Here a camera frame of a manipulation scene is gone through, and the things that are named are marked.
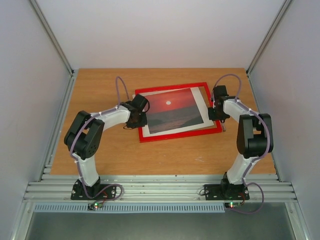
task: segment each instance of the metal grate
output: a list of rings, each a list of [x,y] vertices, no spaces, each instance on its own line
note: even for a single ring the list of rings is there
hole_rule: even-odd
[[[35,212],[46,213],[224,213],[223,203],[107,203],[88,210],[87,203],[37,203]]]

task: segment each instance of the red frame edge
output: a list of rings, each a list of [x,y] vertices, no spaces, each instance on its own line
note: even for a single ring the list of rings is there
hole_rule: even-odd
[[[206,95],[208,97],[210,106],[213,106],[213,102],[211,101],[211,93],[206,82],[196,82],[196,83],[187,83],[187,84],[178,84],[178,85],[170,85],[170,86],[156,86],[156,87],[149,87],[149,88],[141,88],[134,91],[134,93],[142,94],[142,93],[149,93],[149,92],[157,92],[157,91],[165,91],[165,90],[173,90],[173,89],[183,89],[183,88],[196,88],[196,87],[204,87]],[[140,143],[146,142],[153,142],[153,141],[160,141],[160,140],[167,140],[167,139],[178,139],[178,138],[185,138],[185,137],[193,137],[199,135],[206,135],[206,134],[217,134],[222,132],[222,127],[219,121],[214,121],[216,124],[215,128],[210,129],[201,129],[201,130],[194,130],[194,131],[184,131],[172,134],[165,134],[161,136],[147,136],[144,137],[142,133],[142,127],[139,127],[139,139]]]

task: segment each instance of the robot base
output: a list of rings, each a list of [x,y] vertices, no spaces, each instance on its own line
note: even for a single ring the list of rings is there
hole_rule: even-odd
[[[109,186],[109,184],[100,184],[100,177],[99,177],[98,181],[96,181],[96,183],[93,186],[86,186],[86,191],[89,196],[95,196],[106,186]],[[72,192],[71,192],[71,200],[89,200],[90,201],[90,200],[114,199],[117,194],[117,187],[115,186],[108,187],[104,190],[104,192],[106,194],[102,192],[95,198],[88,198],[85,193],[82,182],[78,179],[73,185]]]
[[[229,183],[227,173],[223,175],[220,184],[204,185],[205,200],[249,200],[248,188],[243,184],[234,185]]]

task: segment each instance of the wooden table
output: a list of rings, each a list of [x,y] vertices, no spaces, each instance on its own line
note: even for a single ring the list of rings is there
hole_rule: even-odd
[[[212,89],[224,74],[234,73],[242,79],[239,95],[244,104],[256,109],[252,90],[243,68],[120,68],[80,69],[71,96],[61,137],[53,161],[51,174],[77,175],[63,139],[76,114],[98,112],[117,104],[116,76],[121,76],[129,95],[135,89],[156,86],[207,82]],[[235,95],[238,80],[226,77],[221,84]],[[121,99],[126,94],[120,85]],[[123,130],[122,125],[108,129],[102,135],[96,153],[96,169],[100,175],[188,175],[223,174],[233,164],[238,151],[236,146],[238,124],[233,119],[225,122],[226,132],[178,139],[139,143],[138,130]],[[274,174],[273,160],[268,156],[258,162],[251,173]]]

